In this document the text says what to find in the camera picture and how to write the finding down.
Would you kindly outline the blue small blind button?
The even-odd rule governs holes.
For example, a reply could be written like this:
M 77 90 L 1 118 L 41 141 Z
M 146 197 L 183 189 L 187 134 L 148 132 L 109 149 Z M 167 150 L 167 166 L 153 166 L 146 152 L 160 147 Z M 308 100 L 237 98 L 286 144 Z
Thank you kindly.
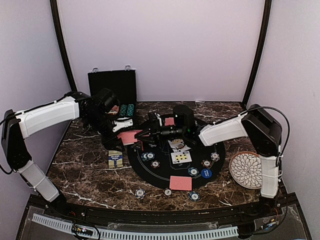
M 213 176 L 213 173 L 212 173 L 212 171 L 210 169 L 204 168 L 204 169 L 201 170 L 201 176 L 204 179 L 210 179 Z

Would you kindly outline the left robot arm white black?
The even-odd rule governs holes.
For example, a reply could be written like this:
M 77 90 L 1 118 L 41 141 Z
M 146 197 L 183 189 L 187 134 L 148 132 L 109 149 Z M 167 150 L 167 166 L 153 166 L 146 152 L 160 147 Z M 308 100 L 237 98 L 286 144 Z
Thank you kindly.
M 63 195 L 46 174 L 33 161 L 25 140 L 31 135 L 62 122 L 83 119 L 95 128 L 103 138 L 114 138 L 113 117 L 109 112 L 119 106 L 119 98 L 107 88 L 89 96 L 80 91 L 70 91 L 62 98 L 26 110 L 7 110 L 1 121 L 1 145 L 7 164 L 47 202 L 60 218 L 67 218 L 70 206 L 62 200 Z

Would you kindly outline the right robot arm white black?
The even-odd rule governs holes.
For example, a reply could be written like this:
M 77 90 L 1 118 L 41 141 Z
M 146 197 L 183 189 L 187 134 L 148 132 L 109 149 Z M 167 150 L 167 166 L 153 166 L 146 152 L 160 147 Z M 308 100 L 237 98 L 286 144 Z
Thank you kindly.
M 281 177 L 281 162 L 288 141 L 282 140 L 282 125 L 268 113 L 268 110 L 281 113 L 269 106 L 253 104 L 243 112 L 215 123 L 196 123 L 194 112 L 186 105 L 173 108 L 174 124 L 166 125 L 164 118 L 150 113 L 146 127 L 135 134 L 139 141 L 160 145 L 166 140 L 182 139 L 188 146 L 213 146 L 224 141 L 248 138 L 261 160 L 261 189 L 264 198 L 255 205 L 255 213 L 266 217 L 275 208 L 272 200 L 278 193 Z

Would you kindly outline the dealt red cards front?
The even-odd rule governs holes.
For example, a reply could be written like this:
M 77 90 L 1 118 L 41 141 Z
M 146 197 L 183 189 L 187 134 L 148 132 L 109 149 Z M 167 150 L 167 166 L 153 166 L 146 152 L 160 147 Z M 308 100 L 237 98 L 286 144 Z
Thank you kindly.
M 177 191 L 191 191 L 192 178 L 188 176 L 171 176 L 169 181 L 169 188 Z

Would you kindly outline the red playing card deck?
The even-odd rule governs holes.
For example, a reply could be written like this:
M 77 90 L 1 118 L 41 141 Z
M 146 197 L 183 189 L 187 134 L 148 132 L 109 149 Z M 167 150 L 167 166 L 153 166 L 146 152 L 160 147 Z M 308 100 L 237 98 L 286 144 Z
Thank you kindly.
M 140 133 L 142 130 L 130 130 L 130 131 L 124 131 L 117 135 L 119 139 L 121 139 L 124 146 L 134 144 L 138 142 L 138 140 L 135 138 L 135 135 L 137 133 Z

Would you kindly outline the blue white chip mat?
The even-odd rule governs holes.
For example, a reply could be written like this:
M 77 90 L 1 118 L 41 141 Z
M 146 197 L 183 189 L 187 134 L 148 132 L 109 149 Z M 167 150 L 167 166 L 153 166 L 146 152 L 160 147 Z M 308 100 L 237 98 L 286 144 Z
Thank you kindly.
M 217 162 L 220 160 L 220 155 L 217 152 L 212 152 L 210 158 L 213 162 Z

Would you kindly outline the blue green chip stack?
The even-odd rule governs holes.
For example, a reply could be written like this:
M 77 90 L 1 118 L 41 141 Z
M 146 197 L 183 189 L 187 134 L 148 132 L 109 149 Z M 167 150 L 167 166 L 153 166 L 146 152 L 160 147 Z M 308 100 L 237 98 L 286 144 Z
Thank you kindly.
M 198 202 L 198 201 L 201 200 L 200 194 L 198 192 L 196 192 L 196 191 L 190 191 L 188 193 L 188 197 L 192 202 Z

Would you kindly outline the blue white chip stack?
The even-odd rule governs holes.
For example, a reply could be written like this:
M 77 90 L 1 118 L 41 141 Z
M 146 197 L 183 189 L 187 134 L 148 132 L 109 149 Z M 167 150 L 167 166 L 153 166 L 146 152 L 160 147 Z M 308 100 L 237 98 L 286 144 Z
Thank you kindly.
M 145 192 L 144 189 L 138 188 L 138 189 L 135 191 L 135 197 L 136 197 L 137 199 L 143 199 L 145 196 L 146 196 L 146 192 Z

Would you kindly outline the red white chip stack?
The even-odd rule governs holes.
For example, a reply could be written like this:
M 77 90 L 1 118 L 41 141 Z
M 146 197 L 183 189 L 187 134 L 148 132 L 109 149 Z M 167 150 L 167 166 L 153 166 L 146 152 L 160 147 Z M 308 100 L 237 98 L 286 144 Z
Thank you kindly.
M 164 191 L 163 191 L 163 194 L 165 197 L 170 197 L 172 195 L 172 190 L 169 189 L 169 188 L 166 188 Z

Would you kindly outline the dealt red card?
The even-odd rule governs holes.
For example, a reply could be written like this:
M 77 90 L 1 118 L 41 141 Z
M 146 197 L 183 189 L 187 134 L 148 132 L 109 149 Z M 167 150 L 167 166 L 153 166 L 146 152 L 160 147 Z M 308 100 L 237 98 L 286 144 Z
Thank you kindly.
M 173 126 L 175 124 L 175 120 L 173 117 L 168 117 L 164 119 L 165 126 Z

